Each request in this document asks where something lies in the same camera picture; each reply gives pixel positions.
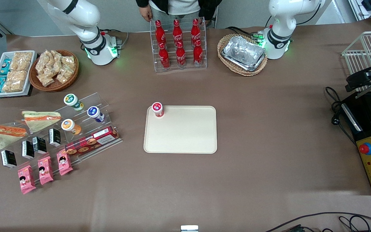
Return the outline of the person's right hand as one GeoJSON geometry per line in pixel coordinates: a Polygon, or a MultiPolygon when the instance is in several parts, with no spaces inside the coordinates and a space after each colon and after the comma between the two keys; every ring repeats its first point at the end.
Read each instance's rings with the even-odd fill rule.
{"type": "Polygon", "coordinates": [[[145,7],[139,7],[139,12],[145,21],[151,22],[151,20],[153,19],[153,12],[149,5],[145,7]]]}

